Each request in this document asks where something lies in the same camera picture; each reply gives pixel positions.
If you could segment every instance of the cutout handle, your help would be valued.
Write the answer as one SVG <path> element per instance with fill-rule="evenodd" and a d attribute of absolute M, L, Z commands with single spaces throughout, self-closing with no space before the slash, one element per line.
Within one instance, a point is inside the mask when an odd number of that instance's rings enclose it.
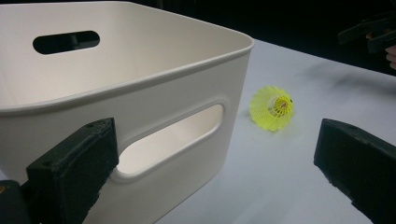
<path fill-rule="evenodd" d="M 33 41 L 33 47 L 41 54 L 55 54 L 78 49 L 90 49 L 100 42 L 94 31 L 82 31 L 58 35 L 42 35 Z"/>

